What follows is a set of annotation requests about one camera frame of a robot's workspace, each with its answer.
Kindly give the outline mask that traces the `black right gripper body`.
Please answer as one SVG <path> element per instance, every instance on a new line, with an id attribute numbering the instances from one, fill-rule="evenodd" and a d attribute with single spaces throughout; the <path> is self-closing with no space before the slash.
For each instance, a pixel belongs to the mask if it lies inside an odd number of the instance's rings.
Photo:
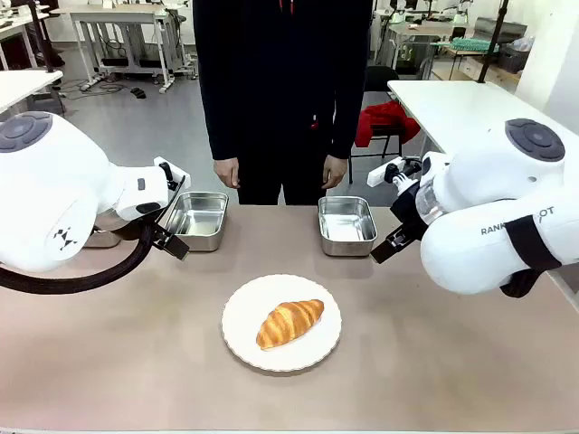
<path id="1" fill-rule="evenodd" d="M 420 240 L 428 229 L 417 211 L 416 194 L 420 185 L 415 181 L 411 186 L 398 194 L 390 208 L 392 214 L 401 225 L 394 232 L 395 237 L 403 237 L 405 240 Z"/>

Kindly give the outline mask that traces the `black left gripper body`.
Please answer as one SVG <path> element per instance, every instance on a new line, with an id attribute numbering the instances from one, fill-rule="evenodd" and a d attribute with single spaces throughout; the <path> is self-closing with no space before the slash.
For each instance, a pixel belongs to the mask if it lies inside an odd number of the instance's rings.
<path id="1" fill-rule="evenodd" d="M 175 203 L 178 195 L 180 194 L 182 187 L 184 186 L 185 180 L 186 180 L 186 177 L 183 176 L 178 184 L 172 183 L 172 185 L 174 186 L 174 189 L 172 190 L 172 195 L 169 197 L 168 204 L 161 211 L 159 211 L 157 213 L 157 216 L 154 220 L 153 229 L 155 231 L 164 231 L 164 229 L 160 225 L 160 223 L 163 220 L 163 218 L 165 217 L 165 215 L 173 208 L 174 203 Z"/>

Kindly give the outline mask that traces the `person's right hand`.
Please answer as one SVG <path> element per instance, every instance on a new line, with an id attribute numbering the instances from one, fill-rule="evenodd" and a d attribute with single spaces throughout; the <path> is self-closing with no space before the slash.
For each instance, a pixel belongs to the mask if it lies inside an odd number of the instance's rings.
<path id="1" fill-rule="evenodd" d="M 214 172 L 226 187 L 232 189 L 240 187 L 239 161 L 237 158 L 214 160 Z"/>

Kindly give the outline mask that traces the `person's left hand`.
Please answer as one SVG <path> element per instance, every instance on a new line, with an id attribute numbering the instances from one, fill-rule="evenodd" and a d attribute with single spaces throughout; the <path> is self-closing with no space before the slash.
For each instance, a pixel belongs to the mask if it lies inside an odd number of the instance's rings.
<path id="1" fill-rule="evenodd" d="M 346 174 L 347 169 L 348 162 L 346 159 L 327 156 L 323 167 L 322 188 L 327 190 L 338 186 Z"/>

